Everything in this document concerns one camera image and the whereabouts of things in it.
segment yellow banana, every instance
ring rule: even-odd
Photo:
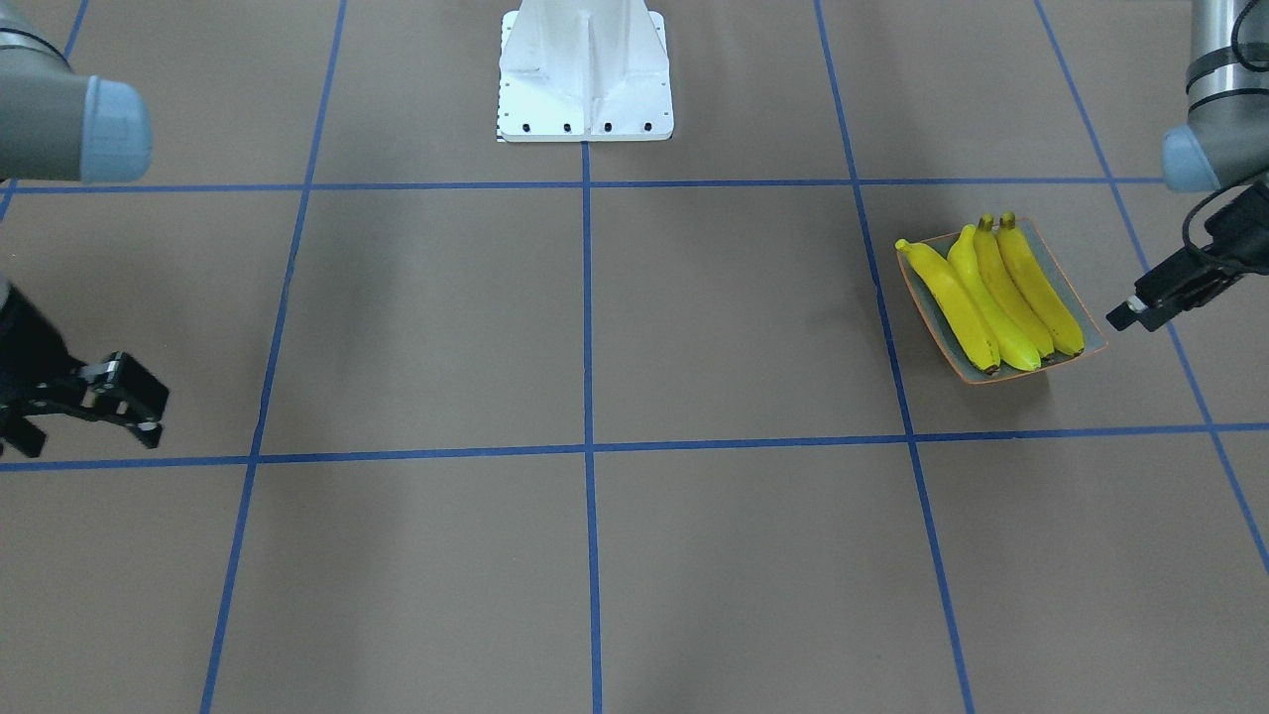
[[[1014,284],[1027,298],[1027,303],[1053,335],[1053,346],[1072,356],[1084,351],[1084,331],[1080,323],[1075,321],[1075,315],[1062,303],[1062,298],[1044,276],[1044,270],[1036,261],[1036,254],[1032,252],[1027,236],[1018,228],[1013,213],[1000,216],[1000,235],[996,241],[1005,269],[1014,278]]]
[[[948,250],[948,263],[961,278],[961,284],[970,290],[970,297],[978,306],[978,312],[982,313],[991,334],[995,335],[996,344],[1000,345],[1000,359],[1010,368],[1024,373],[1038,370],[1039,349],[1036,342],[1009,318],[1009,315],[1000,308],[1000,304],[996,304],[995,298],[987,292],[987,285],[982,284],[982,276],[978,274],[978,255],[973,249],[976,231],[977,227],[972,224],[961,228],[961,236]]]
[[[956,339],[964,349],[966,356],[986,374],[994,374],[1000,369],[1000,346],[996,344],[991,328],[978,313],[973,304],[973,298],[966,290],[961,280],[957,279],[952,265],[939,255],[937,250],[924,242],[912,243],[900,240],[895,249],[907,256],[909,264],[921,276],[921,282],[930,288],[934,299],[943,309],[943,316],[952,325]]]
[[[1048,360],[1053,355],[1053,335],[1048,332],[1048,327],[1027,303],[1023,293],[1018,292],[1014,278],[1009,276],[1009,270],[1005,269],[1005,263],[1000,257],[996,236],[991,232],[994,222],[991,213],[986,213],[978,219],[978,226],[973,231],[973,250],[978,255],[978,274],[982,276],[983,284],[987,285],[987,292],[996,299],[996,304],[1027,332],[1032,344],[1039,350],[1041,359]]]

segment gray floor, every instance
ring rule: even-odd
[[[968,388],[891,249],[1123,299],[1188,3],[662,0],[676,134],[589,148],[494,141],[511,0],[19,5],[156,155],[0,271],[174,393],[0,463],[0,710],[1269,706],[1269,280]]]

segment banana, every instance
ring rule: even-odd
[[[943,316],[952,325],[956,339],[964,349],[973,367],[986,374],[1000,369],[1000,346],[987,322],[973,303],[973,298],[957,279],[952,265],[937,250],[924,242],[900,240],[895,249],[907,256],[907,261],[930,288]]]
[[[970,292],[973,303],[978,306],[978,312],[982,313],[991,334],[995,335],[996,344],[1000,345],[1000,359],[1010,368],[1024,373],[1038,370],[1039,349],[1036,342],[1009,318],[1009,315],[1000,308],[1000,304],[996,304],[995,298],[987,292],[987,285],[982,284],[982,276],[978,274],[978,255],[973,249],[976,231],[977,227],[972,224],[961,228],[961,236],[948,250],[948,263],[961,278],[961,284]]]
[[[973,250],[978,255],[978,274],[982,276],[983,284],[987,285],[987,292],[996,299],[996,304],[1027,332],[1032,344],[1039,350],[1041,360],[1048,360],[1053,355],[1053,335],[1048,332],[1048,327],[1027,303],[1023,293],[1018,292],[1014,278],[1009,276],[1009,270],[1005,269],[1005,263],[1000,257],[996,236],[991,232],[994,222],[991,213],[985,213],[978,219],[978,227],[973,232]]]
[[[1044,276],[1044,270],[1036,261],[1036,254],[1032,252],[1027,236],[1018,228],[1011,212],[1000,216],[1000,235],[996,241],[1005,269],[1014,278],[1014,284],[1027,298],[1027,303],[1048,327],[1048,332],[1053,336],[1053,346],[1071,356],[1082,353],[1084,331],[1080,323],[1075,321],[1075,315],[1062,303],[1062,298]]]

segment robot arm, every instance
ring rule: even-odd
[[[0,0],[0,179],[136,180],[151,148],[150,113],[135,89],[76,75]]]
[[[1249,273],[1269,274],[1269,14],[1260,0],[1195,0],[1189,118],[1164,137],[1164,180],[1176,191],[1213,191],[1181,226],[1184,245],[1136,282],[1136,293],[1107,318],[1154,331],[1207,304]],[[1203,226],[1212,242],[1189,237],[1194,216],[1220,194],[1251,188]]]

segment white mounting bracket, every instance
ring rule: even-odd
[[[524,0],[503,16],[500,141],[674,133],[665,18],[643,0]]]

